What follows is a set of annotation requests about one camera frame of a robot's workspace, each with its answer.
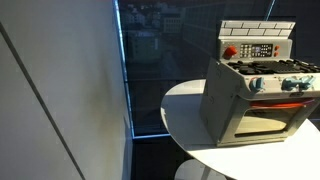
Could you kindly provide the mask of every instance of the oven window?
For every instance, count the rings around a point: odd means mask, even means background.
[[[257,135],[283,131],[300,108],[250,109],[244,114],[235,134]]]

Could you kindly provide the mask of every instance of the burner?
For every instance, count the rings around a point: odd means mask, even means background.
[[[320,67],[315,66],[313,63],[305,63],[303,61],[290,59],[286,61],[238,61],[229,62],[228,65],[244,75],[320,72]]]

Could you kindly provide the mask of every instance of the toy stove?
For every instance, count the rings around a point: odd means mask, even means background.
[[[294,25],[222,21],[200,107],[218,147],[284,141],[318,106],[320,67],[290,59]]]

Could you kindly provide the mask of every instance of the black floor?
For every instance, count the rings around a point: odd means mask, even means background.
[[[320,130],[320,121],[312,121]],[[134,140],[131,180],[173,180],[178,167],[192,159],[171,137]]]

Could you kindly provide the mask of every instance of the oven handle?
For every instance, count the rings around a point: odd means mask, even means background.
[[[251,102],[250,106],[251,108],[272,108],[272,109],[284,109],[284,108],[295,108],[295,107],[301,107],[305,106],[307,104],[310,104],[314,102],[314,99],[308,99],[303,102],[293,102],[293,103],[278,103],[278,104],[267,104],[267,103],[261,103],[261,102]]]

